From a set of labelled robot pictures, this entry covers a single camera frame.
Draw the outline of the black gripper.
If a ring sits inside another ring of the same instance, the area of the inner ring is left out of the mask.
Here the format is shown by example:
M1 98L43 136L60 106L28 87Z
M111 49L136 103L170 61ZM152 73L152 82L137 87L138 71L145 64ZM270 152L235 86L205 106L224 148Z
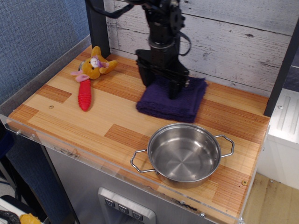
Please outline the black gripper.
M169 98L175 99L185 87L189 70L179 61L180 45L174 44L167 48L150 50L136 50L137 65L143 84L148 87L155 79L155 75L170 80Z

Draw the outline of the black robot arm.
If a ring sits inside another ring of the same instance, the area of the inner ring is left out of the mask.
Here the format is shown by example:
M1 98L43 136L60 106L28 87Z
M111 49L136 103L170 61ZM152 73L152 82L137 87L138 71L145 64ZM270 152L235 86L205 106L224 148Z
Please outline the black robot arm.
M136 50L137 65L143 84L150 86L160 75L169 81L169 98L175 99L188 84L188 69L179 61L180 39L189 38L181 32L185 17L178 0L130 0L145 11L149 26L149 50Z

